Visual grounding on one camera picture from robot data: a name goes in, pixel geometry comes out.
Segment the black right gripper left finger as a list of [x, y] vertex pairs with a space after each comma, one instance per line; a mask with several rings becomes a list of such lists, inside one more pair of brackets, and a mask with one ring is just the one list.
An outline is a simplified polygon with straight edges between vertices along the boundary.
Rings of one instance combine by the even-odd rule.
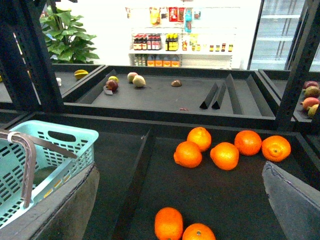
[[92, 163], [56, 192], [0, 230], [2, 240], [81, 240], [89, 222], [100, 173]]

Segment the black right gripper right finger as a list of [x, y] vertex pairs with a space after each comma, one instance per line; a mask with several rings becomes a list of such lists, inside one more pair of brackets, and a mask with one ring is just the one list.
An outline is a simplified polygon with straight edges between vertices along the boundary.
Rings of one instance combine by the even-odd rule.
[[288, 240], [320, 238], [320, 191], [267, 161], [262, 170], [269, 204]]

